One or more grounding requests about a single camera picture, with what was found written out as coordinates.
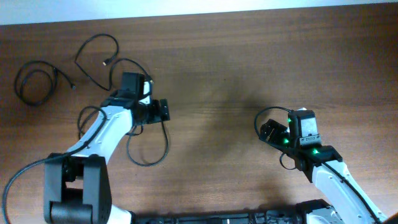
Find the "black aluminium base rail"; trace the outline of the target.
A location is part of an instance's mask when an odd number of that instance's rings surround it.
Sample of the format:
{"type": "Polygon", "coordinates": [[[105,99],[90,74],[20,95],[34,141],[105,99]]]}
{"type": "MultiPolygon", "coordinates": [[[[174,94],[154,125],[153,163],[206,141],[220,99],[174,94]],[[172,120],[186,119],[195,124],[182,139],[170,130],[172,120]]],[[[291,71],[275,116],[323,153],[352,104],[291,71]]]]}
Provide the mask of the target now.
{"type": "Polygon", "coordinates": [[[220,212],[135,214],[132,224],[337,224],[343,223],[335,208],[322,199],[295,205],[261,205],[257,209],[220,212]]]}

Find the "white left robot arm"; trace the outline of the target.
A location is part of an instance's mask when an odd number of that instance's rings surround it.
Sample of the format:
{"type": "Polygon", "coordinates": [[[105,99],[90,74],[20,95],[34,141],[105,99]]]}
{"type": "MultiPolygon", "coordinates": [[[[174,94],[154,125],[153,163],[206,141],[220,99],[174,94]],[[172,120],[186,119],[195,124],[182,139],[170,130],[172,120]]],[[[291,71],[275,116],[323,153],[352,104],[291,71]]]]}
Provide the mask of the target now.
{"type": "Polygon", "coordinates": [[[44,167],[47,223],[134,223],[113,205],[107,164],[124,136],[170,119],[167,100],[153,100],[150,75],[124,72],[122,86],[105,99],[97,119],[66,153],[52,153],[44,167]]]}

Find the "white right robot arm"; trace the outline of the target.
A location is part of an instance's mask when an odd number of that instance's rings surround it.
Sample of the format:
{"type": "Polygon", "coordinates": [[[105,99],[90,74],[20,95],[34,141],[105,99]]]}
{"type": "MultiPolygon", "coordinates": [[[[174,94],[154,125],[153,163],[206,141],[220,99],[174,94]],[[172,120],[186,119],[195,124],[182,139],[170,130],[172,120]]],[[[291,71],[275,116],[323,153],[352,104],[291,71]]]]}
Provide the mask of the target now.
{"type": "Polygon", "coordinates": [[[298,203],[294,223],[385,223],[388,218],[358,185],[342,156],[333,146],[324,146],[312,110],[287,109],[287,123],[269,119],[254,130],[262,142],[295,162],[326,198],[298,203]]]}

